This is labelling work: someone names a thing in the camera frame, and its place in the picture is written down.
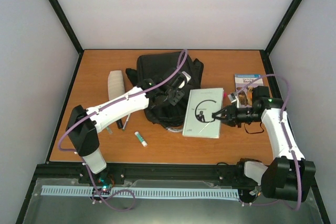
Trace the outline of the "grey book with G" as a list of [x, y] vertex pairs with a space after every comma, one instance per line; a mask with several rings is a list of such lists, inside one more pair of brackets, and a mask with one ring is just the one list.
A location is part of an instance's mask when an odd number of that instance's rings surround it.
[[224, 89], [190, 91], [183, 124], [184, 137], [219, 138], [221, 122], [212, 117], [223, 105]]

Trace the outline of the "black student backpack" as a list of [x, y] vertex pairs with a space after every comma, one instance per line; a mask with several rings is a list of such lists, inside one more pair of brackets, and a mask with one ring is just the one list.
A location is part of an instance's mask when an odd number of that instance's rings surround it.
[[[150, 79], [156, 85], [170, 76], [177, 66], [179, 52], [169, 52], [156, 55], [142, 55], [137, 59], [137, 69], [127, 68], [125, 73], [133, 86]], [[183, 97], [175, 105], [169, 102], [152, 108], [144, 109], [145, 117], [153, 124], [159, 124], [165, 129], [180, 127], [184, 123], [190, 91], [201, 87], [204, 64], [198, 59], [187, 57], [180, 71], [191, 76], [187, 85], [182, 88]]]

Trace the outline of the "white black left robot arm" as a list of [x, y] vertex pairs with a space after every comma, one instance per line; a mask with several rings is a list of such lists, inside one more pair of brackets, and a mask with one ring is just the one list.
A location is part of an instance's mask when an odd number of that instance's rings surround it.
[[117, 120], [139, 110], [176, 105], [183, 97], [182, 88], [189, 82], [186, 72], [179, 72], [170, 80], [156, 84], [144, 79], [137, 86], [119, 97], [98, 106], [84, 109], [75, 107], [67, 125], [77, 154], [91, 170], [91, 178], [97, 183], [108, 180], [109, 170], [99, 149], [98, 134]]

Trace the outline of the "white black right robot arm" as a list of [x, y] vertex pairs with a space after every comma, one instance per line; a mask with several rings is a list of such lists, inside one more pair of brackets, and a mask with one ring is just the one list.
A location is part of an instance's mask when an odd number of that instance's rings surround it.
[[254, 180], [266, 198], [304, 202], [312, 185], [316, 167], [307, 161], [291, 132], [284, 102], [272, 98], [266, 86], [252, 89], [252, 105], [238, 107], [238, 99], [214, 112], [212, 118], [231, 127], [260, 123], [270, 140], [274, 160], [270, 165], [252, 159], [242, 159], [243, 176]]

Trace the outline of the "dog picture book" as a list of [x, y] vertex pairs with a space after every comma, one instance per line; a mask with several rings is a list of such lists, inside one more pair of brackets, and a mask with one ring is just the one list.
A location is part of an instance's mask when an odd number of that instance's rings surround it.
[[251, 83], [260, 74], [235, 74], [235, 91], [237, 92], [237, 98], [240, 108], [251, 107], [253, 102], [253, 89], [257, 86], [263, 86], [263, 79], [258, 79], [256, 82]]

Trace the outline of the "beige fabric pencil case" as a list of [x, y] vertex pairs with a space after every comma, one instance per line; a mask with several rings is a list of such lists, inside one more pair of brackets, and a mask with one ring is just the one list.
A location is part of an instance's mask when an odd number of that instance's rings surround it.
[[125, 93], [121, 70], [110, 71], [108, 76], [108, 98], [113, 100]]

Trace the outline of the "blue cap white marker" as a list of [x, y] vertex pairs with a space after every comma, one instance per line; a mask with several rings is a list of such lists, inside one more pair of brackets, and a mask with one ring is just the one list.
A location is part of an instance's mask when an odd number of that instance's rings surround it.
[[125, 122], [124, 122], [124, 125], [123, 125], [123, 128], [122, 128], [123, 131], [126, 130], [126, 126], [127, 126], [128, 122], [129, 122], [130, 116], [131, 116], [131, 114], [129, 114], [129, 115], [127, 116], [127, 118], [126, 118], [126, 120], [125, 120]]

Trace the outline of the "white green glue stick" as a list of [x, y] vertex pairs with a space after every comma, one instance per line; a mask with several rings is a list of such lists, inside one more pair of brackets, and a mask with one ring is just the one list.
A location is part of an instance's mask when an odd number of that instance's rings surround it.
[[145, 139], [142, 137], [142, 135], [138, 132], [138, 131], [136, 131], [135, 133], [134, 133], [134, 135], [137, 137], [137, 139], [140, 141], [140, 143], [142, 144], [142, 146], [144, 146], [144, 147], [147, 147], [147, 142], [145, 141]]

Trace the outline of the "green cap black highlighter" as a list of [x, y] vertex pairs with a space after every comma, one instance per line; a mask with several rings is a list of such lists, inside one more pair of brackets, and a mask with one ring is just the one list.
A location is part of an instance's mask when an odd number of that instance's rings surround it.
[[123, 129], [123, 123], [121, 119], [117, 120], [116, 123], [117, 123], [118, 129]]

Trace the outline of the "silver grey pen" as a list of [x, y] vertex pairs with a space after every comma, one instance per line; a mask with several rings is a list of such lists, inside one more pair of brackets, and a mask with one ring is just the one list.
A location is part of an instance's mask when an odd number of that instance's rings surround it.
[[106, 127], [106, 130], [108, 131], [109, 134], [113, 133], [113, 131], [109, 127]]

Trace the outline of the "small green lit circuit board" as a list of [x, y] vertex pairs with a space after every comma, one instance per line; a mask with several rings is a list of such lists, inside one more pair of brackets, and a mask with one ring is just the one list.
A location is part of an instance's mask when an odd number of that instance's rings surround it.
[[101, 190], [105, 192], [111, 190], [114, 187], [114, 180], [112, 178], [107, 178], [104, 181], [101, 181], [101, 183]]

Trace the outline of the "black left frame post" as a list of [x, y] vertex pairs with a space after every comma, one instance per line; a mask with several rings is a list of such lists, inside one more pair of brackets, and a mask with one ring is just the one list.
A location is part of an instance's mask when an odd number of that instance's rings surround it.
[[68, 35], [72, 45], [74, 46], [77, 54], [79, 56], [83, 55], [84, 49], [82, 48], [61, 4], [59, 3], [58, 0], [48, 0], [51, 7], [53, 8], [56, 16], [58, 17], [60, 23], [62, 24], [66, 34]]

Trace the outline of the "black frame post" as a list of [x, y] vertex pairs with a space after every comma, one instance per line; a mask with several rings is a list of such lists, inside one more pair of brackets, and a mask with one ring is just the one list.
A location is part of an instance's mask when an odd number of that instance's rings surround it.
[[48, 0], [51, 7], [53, 8], [56, 16], [58, 17], [60, 23], [62, 24], [66, 34], [68, 35], [72, 45], [74, 46], [77, 54], [79, 56], [83, 55], [84, 49], [82, 48], [61, 4], [59, 3], [58, 0]]
[[281, 19], [279, 25], [277, 26], [273, 36], [271, 37], [266, 49], [265, 54], [269, 57], [273, 49], [275, 48], [277, 42], [279, 41], [280, 37], [284, 33], [286, 27], [290, 23], [292, 17], [294, 16], [295, 12], [297, 11], [298, 7], [300, 6], [303, 0], [292, 0], [289, 7], [287, 8], [283, 18]]

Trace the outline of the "black right frame post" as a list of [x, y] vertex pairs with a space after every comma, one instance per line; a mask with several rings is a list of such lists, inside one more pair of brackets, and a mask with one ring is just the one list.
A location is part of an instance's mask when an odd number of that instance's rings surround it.
[[265, 54], [269, 57], [273, 49], [275, 48], [277, 42], [279, 41], [280, 37], [284, 33], [286, 27], [290, 23], [292, 17], [294, 16], [295, 12], [297, 11], [298, 7], [300, 6], [303, 0], [292, 0], [289, 7], [287, 8], [283, 18], [281, 19], [279, 25], [277, 26], [273, 36], [271, 37], [266, 49]]

